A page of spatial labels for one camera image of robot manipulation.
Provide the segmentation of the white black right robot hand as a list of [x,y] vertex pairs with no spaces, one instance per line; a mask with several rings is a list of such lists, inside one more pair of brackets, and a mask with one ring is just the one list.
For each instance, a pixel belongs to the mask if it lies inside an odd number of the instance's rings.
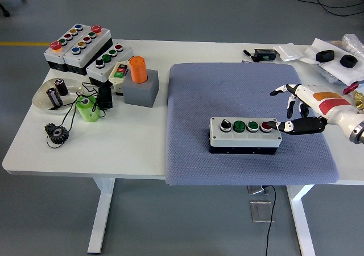
[[285,122],[268,121],[267,125],[286,134],[303,135],[324,131],[325,126],[337,125],[345,137],[355,143],[363,143],[363,114],[339,94],[318,85],[286,84],[270,95],[290,92],[287,118],[293,115],[296,100],[300,100],[301,118]]

